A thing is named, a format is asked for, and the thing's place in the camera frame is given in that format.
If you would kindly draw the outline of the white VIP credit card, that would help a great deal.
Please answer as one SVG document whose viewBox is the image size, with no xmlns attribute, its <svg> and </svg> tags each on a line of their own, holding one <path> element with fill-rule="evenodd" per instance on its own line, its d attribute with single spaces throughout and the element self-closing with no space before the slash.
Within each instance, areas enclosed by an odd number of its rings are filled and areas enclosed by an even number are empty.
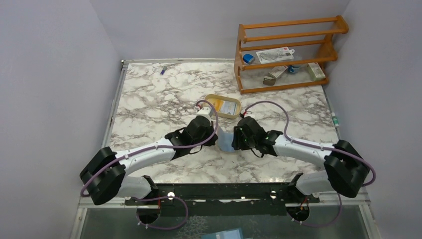
<svg viewBox="0 0 422 239">
<path fill-rule="evenodd" d="M 226 115 L 236 115 L 237 103 L 232 101 L 225 101 L 223 109 L 220 113 Z"/>
</svg>

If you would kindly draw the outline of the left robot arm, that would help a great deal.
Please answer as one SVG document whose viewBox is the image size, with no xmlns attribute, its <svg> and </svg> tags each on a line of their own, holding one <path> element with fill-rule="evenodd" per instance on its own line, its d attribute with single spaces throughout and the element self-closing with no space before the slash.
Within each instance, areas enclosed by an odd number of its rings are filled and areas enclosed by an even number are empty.
<svg viewBox="0 0 422 239">
<path fill-rule="evenodd" d="M 121 152 L 103 147 L 80 173 L 83 183 L 80 195 L 90 197 L 95 205 L 102 205 L 118 195 L 125 178 L 133 172 L 190 155 L 198 146 L 215 145 L 217 129 L 218 120 L 196 116 L 186 127 L 146 146 Z"/>
</svg>

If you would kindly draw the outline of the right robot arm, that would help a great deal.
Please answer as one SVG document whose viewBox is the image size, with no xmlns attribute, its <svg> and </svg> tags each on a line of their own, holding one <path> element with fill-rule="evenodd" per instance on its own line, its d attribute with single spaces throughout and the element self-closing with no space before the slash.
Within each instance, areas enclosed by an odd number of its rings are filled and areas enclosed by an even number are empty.
<svg viewBox="0 0 422 239">
<path fill-rule="evenodd" d="M 327 191 L 355 198 L 370 172 L 370 167 L 345 140 L 336 144 L 294 140 L 281 131 L 266 131 L 252 117 L 241 119 L 233 129 L 234 150 L 257 150 L 262 156 L 290 157 L 320 168 L 311 174 L 299 173 L 289 183 L 287 196 L 295 203 L 313 193 Z"/>
</svg>

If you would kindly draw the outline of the yellow white card in tray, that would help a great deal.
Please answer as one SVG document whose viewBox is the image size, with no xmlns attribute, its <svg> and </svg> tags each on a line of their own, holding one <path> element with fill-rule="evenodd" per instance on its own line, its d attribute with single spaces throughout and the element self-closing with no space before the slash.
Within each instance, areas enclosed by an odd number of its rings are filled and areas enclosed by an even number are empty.
<svg viewBox="0 0 422 239">
<path fill-rule="evenodd" d="M 210 102 L 217 112 L 221 112 L 225 103 L 225 101 L 221 99 L 210 99 Z"/>
</svg>

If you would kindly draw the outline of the tan oval tray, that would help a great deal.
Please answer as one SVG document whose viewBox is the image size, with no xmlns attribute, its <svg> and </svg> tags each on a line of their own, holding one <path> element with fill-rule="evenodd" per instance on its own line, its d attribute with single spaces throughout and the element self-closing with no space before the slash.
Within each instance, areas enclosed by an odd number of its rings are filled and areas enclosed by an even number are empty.
<svg viewBox="0 0 422 239">
<path fill-rule="evenodd" d="M 233 120 L 240 115 L 241 102 L 236 98 L 208 94 L 205 96 L 204 100 L 213 105 L 219 117 Z"/>
</svg>

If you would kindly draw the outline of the blue small box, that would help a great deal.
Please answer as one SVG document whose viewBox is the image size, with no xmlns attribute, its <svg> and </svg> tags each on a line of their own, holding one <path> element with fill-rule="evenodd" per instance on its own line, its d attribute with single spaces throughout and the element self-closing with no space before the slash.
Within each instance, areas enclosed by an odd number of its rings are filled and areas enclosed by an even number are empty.
<svg viewBox="0 0 422 239">
<path fill-rule="evenodd" d="M 243 60 L 246 64 L 251 65 L 252 63 L 254 63 L 254 61 L 255 61 L 255 57 L 254 57 L 253 55 L 251 55 L 251 54 L 244 54 L 244 55 L 242 56 L 242 60 Z"/>
</svg>

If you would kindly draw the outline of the blue white cup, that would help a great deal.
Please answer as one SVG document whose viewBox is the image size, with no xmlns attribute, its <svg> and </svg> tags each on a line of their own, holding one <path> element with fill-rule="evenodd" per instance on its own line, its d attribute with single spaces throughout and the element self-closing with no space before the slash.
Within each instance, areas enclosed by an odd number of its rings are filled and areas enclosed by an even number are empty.
<svg viewBox="0 0 422 239">
<path fill-rule="evenodd" d="M 302 65 L 289 65 L 288 66 L 288 72 L 295 74 L 297 72 L 299 72 L 299 69 L 302 67 Z"/>
</svg>

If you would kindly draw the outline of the white packaged item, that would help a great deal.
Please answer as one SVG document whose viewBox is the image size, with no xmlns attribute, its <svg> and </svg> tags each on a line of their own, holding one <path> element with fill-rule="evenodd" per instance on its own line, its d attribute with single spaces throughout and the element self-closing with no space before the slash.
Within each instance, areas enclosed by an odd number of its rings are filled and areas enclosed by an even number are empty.
<svg viewBox="0 0 422 239">
<path fill-rule="evenodd" d="M 260 63 L 275 63 L 281 61 L 288 61 L 294 59 L 294 49 L 289 49 L 288 47 L 280 47 L 268 50 L 257 51 L 256 55 Z"/>
</svg>

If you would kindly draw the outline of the green white box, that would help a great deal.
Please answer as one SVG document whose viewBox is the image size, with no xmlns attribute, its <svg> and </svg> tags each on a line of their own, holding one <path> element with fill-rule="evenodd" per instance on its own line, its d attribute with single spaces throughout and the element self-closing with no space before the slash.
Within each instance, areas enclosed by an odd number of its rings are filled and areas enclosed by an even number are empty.
<svg viewBox="0 0 422 239">
<path fill-rule="evenodd" d="M 311 62 L 307 64 L 307 71 L 312 81 L 320 81 L 326 78 L 326 75 L 318 62 Z"/>
</svg>

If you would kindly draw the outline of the blue object at bottom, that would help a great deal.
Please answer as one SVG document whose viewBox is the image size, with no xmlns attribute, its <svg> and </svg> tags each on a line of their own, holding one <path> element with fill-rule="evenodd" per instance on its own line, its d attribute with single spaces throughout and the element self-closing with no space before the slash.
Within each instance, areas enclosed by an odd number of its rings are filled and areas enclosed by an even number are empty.
<svg viewBox="0 0 422 239">
<path fill-rule="evenodd" d="M 201 236 L 201 239 L 244 239 L 241 228 L 220 231 Z"/>
</svg>

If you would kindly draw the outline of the orange wooden rack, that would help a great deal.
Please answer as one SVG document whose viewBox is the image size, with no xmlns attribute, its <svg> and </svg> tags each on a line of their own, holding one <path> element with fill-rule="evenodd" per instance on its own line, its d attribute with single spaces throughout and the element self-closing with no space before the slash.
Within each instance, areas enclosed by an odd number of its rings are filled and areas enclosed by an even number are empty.
<svg viewBox="0 0 422 239">
<path fill-rule="evenodd" d="M 315 25 L 320 23 L 329 23 L 331 27 L 325 30 L 313 28 L 311 31 L 296 33 L 247 35 L 247 31 L 253 29 Z M 321 70 L 325 70 L 326 62 L 338 59 L 337 51 L 333 45 L 333 37 L 336 34 L 347 34 L 348 32 L 348 23 L 341 15 L 325 18 L 240 24 L 234 60 L 234 74 L 240 93 L 251 94 L 327 84 L 329 79 L 324 77 L 321 80 L 304 83 L 248 89 L 246 84 L 242 82 L 241 72 L 282 66 L 301 66 L 308 63 L 316 63 Z"/>
</svg>

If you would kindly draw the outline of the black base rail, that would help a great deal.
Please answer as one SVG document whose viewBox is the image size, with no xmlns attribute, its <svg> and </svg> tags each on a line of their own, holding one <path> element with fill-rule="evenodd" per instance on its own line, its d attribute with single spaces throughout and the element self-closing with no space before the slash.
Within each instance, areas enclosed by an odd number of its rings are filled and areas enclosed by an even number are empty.
<svg viewBox="0 0 422 239">
<path fill-rule="evenodd" d="M 126 200 L 126 206 L 136 206 L 138 211 L 163 217 L 184 216 L 285 216 L 286 207 L 299 209 L 319 199 L 304 196 L 292 183 L 157 183 L 148 199 Z"/>
</svg>

